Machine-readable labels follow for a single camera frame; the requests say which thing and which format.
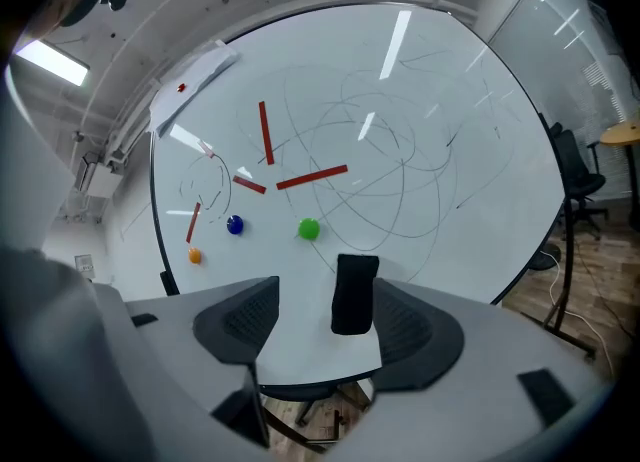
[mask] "white paper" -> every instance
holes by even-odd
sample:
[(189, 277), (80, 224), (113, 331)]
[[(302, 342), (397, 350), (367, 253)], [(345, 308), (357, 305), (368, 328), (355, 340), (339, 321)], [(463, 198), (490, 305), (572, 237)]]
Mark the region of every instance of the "white paper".
[[(214, 49), (196, 56), (195, 59), (190, 57), (185, 62), (184, 72), (163, 85), (151, 101), (148, 131), (157, 131), (162, 136), (171, 121), (195, 95), (238, 60), (238, 57), (238, 53), (222, 41), (216, 41)], [(185, 89), (179, 92), (178, 87), (183, 83)]]

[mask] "red marker line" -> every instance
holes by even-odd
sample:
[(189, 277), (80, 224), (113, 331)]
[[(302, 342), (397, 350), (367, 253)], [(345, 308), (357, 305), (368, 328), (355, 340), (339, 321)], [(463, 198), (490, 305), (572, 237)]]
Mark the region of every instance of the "red marker line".
[(249, 181), (248, 179), (241, 178), (240, 176), (233, 176), (233, 182), (238, 183), (242, 186), (246, 186), (247, 188), (251, 188), (251, 190), (255, 190), (259, 194), (263, 194), (267, 191), (266, 187), (258, 185), (257, 183)]
[(215, 156), (213, 154), (213, 151), (211, 149), (209, 149), (209, 146), (207, 144), (205, 144), (202, 140), (198, 140), (198, 145), (202, 148), (202, 150), (205, 152), (205, 154), (209, 158), (213, 158)]
[(305, 174), (304, 176), (298, 176), (297, 178), (280, 181), (280, 183), (276, 183), (276, 186), (278, 187), (278, 190), (284, 190), (285, 188), (308, 183), (309, 181), (316, 181), (317, 179), (342, 174), (348, 170), (349, 169), (347, 169), (346, 165), (339, 165), (338, 167), (331, 167), (330, 169), (319, 170), (318, 172), (312, 172), (311, 174)]
[(269, 135), (269, 124), (267, 123), (267, 109), (264, 101), (260, 101), (260, 123), (262, 124), (262, 137), (264, 138), (264, 153), (267, 157), (267, 165), (273, 165), (273, 149), (271, 148), (271, 136)]
[(187, 243), (191, 243), (191, 235), (193, 234), (193, 228), (196, 225), (196, 219), (198, 218), (198, 212), (200, 211), (200, 203), (196, 203), (196, 207), (193, 210), (193, 216), (191, 217), (191, 224), (189, 224), (189, 231), (187, 231)]

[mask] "orange ball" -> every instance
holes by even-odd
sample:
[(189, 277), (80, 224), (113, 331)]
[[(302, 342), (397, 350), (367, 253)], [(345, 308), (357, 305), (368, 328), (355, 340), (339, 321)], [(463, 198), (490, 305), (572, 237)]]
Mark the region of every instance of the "orange ball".
[(200, 261), (202, 261), (202, 254), (199, 249), (196, 249), (195, 247), (191, 247), (189, 249), (189, 261), (194, 265), (200, 264)]

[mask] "round table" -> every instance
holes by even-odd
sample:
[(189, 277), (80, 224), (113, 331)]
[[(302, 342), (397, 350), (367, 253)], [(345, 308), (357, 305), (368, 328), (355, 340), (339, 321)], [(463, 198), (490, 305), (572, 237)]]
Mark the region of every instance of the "round table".
[(629, 179), (631, 180), (631, 213), (629, 225), (640, 231), (640, 204), (638, 200), (638, 176), (633, 158), (633, 146), (640, 144), (640, 121), (623, 121), (611, 126), (600, 136), (600, 143), (605, 146), (624, 147), (629, 163)]
[[(152, 204), (180, 293), (280, 277), (261, 385), (380, 367), (374, 327), (331, 331), (339, 254), (376, 255), (379, 277), (485, 303), (513, 286), (564, 191), (531, 101), (470, 30), (421, 7), (354, 5), (228, 44), (238, 62), (154, 137)], [(298, 236), (307, 217), (315, 240)]]

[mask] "ceiling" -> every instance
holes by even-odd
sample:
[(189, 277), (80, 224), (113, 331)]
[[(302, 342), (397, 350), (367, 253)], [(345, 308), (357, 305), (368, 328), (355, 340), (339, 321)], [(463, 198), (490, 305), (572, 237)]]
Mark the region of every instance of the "ceiling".
[[(118, 12), (98, 5), (77, 25), (46, 37), (89, 65), (85, 83), (76, 87), (14, 59), (16, 87), (34, 124), (75, 170), (86, 151), (103, 148), (109, 134), (148, 90), (150, 80), (230, 25), (291, 1), (295, 0), (128, 0)], [(456, 4), (459, 12), (471, 17), (481, 3), (442, 1)], [(75, 130), (87, 137), (74, 151), (71, 133)]]

